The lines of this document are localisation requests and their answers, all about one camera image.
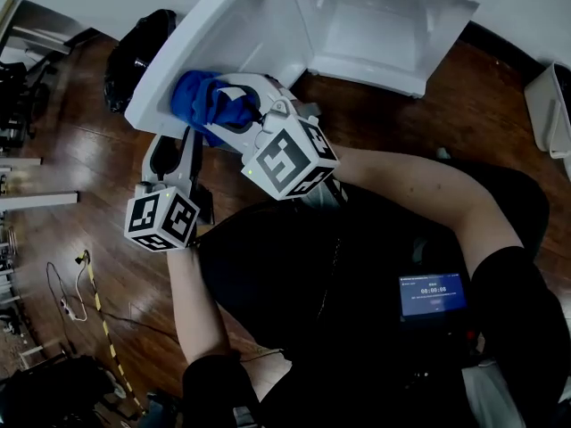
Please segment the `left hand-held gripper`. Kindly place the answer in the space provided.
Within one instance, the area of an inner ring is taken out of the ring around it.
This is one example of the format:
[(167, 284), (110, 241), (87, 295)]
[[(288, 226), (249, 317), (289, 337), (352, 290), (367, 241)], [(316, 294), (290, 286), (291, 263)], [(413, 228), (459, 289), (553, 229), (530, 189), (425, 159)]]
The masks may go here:
[[(194, 186), (202, 167), (202, 135), (188, 127), (180, 148), (178, 143), (170, 136), (153, 138), (142, 180), (127, 205), (124, 236), (151, 252), (184, 249), (198, 226), (214, 223), (211, 192)], [(173, 185), (159, 182), (170, 173)]]

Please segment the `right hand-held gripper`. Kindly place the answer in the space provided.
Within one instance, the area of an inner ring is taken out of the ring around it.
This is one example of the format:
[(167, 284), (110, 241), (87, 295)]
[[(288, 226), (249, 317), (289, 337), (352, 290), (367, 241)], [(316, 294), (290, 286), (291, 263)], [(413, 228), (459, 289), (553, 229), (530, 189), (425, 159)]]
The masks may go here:
[(339, 166), (319, 120), (301, 117), (293, 96), (273, 78), (254, 73), (219, 76), (222, 92), (231, 100), (252, 99), (263, 125), (249, 122), (242, 128), (229, 124), (204, 126), (243, 155), (252, 155), (242, 174), (276, 200), (301, 197), (313, 190)]

